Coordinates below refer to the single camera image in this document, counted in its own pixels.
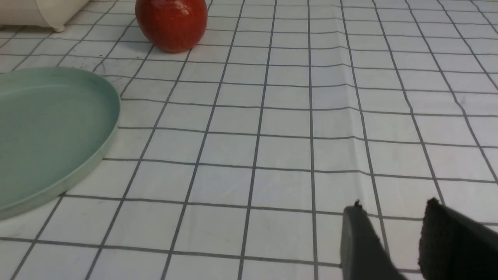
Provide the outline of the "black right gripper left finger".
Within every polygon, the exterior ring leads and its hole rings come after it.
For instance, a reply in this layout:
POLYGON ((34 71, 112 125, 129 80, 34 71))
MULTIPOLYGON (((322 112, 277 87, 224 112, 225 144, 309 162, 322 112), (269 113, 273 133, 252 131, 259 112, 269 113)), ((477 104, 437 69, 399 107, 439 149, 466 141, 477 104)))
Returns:
POLYGON ((344 280, 405 280, 387 256, 359 201, 343 211, 340 259, 344 280))

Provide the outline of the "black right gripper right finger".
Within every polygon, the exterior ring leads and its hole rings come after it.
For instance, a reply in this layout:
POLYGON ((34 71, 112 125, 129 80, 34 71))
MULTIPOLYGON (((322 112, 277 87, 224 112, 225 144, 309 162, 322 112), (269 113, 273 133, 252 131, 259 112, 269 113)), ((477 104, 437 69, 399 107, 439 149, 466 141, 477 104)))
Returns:
POLYGON ((496 280, 496 231, 428 200, 422 220, 418 264, 426 280, 496 280))

